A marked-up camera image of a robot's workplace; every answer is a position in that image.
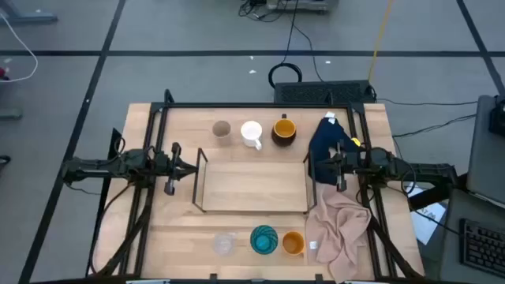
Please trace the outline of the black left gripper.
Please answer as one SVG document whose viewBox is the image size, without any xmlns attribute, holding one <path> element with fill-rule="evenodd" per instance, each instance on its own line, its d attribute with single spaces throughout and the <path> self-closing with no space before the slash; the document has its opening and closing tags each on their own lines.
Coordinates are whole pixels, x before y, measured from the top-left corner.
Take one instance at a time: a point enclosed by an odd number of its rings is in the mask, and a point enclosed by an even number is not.
<svg viewBox="0 0 505 284">
<path fill-rule="evenodd" d="M 156 153 L 153 158 L 152 166 L 154 176 L 168 177 L 164 192 L 169 196 L 174 195 L 174 182 L 178 179 L 178 172 L 179 179 L 185 178 L 186 176 L 197 172 L 197 166 L 184 162 L 180 159 L 181 146 L 178 142 L 172 143 L 171 154 L 172 157 L 170 158 L 164 151 Z M 178 170 L 178 161 L 182 170 Z"/>
</svg>

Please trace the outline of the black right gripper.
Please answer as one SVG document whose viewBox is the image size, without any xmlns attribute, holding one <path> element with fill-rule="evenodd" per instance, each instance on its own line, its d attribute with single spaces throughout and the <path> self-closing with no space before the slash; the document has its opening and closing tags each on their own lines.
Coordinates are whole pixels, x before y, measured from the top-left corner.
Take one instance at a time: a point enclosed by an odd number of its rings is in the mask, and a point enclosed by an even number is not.
<svg viewBox="0 0 505 284">
<path fill-rule="evenodd" d="M 356 151 L 346 151 L 344 141 L 337 143 L 335 156 L 315 161 L 315 174 L 319 176 L 329 175 L 337 177 L 336 190 L 347 190 L 346 174 L 367 174 L 371 166 L 371 149 L 358 147 Z"/>
</svg>

